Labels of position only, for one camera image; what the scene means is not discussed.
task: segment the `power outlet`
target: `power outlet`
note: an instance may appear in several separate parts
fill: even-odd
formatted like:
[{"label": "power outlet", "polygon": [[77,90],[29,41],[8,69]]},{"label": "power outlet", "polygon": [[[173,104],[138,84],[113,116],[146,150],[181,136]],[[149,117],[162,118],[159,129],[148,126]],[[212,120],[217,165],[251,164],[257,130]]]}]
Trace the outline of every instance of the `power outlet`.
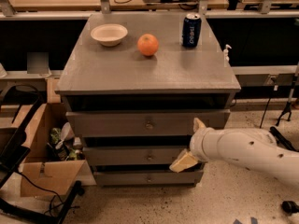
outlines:
[{"label": "power outlet", "polygon": [[264,85],[265,86],[274,86],[277,79],[278,79],[278,75],[268,75],[267,79],[264,82]]}]

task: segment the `floor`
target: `floor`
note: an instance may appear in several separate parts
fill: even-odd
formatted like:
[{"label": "floor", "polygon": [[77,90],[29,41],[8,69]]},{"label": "floor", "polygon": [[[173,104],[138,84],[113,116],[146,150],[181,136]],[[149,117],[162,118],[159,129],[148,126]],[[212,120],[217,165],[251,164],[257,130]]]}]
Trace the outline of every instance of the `floor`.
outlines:
[{"label": "floor", "polygon": [[[270,103],[263,120],[264,129],[275,126],[285,104],[283,99]],[[226,128],[259,128],[265,105],[265,100],[236,101]],[[292,111],[291,121],[286,117],[278,130],[299,148],[299,110]],[[291,223],[296,216],[287,217],[281,203],[299,202],[299,189],[224,161],[209,162],[195,188],[91,186],[84,189],[85,194],[74,201],[79,208],[69,211],[65,224],[283,224]],[[49,208],[47,198],[20,198],[20,178],[16,175],[0,190],[0,196],[40,212]],[[26,222],[1,215],[0,223]]]}]

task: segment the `soda can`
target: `soda can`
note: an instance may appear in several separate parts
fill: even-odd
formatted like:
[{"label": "soda can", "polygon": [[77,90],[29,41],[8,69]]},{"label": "soda can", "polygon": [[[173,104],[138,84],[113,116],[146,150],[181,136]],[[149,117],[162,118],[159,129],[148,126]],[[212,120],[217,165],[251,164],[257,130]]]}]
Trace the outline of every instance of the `soda can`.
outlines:
[{"label": "soda can", "polygon": [[189,13],[184,19],[182,31],[182,46],[195,48],[198,43],[202,20],[198,13]]}]

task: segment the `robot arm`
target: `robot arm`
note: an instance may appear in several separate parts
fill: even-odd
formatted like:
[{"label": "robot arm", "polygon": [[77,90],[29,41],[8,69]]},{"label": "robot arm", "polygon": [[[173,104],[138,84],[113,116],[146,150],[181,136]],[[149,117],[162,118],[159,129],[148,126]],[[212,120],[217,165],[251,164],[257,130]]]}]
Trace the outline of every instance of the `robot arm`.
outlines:
[{"label": "robot arm", "polygon": [[190,150],[183,150],[170,169],[180,172],[199,161],[222,160],[271,175],[281,182],[299,185],[299,153],[277,146],[276,138],[262,129],[206,128],[194,120]]}]

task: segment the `can lid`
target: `can lid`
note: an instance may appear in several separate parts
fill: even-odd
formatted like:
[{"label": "can lid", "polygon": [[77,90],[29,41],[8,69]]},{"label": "can lid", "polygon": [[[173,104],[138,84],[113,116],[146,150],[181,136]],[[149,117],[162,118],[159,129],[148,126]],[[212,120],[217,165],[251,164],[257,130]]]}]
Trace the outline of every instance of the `can lid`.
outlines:
[{"label": "can lid", "polygon": [[186,18],[196,20],[200,18],[200,15],[198,13],[188,13]]}]

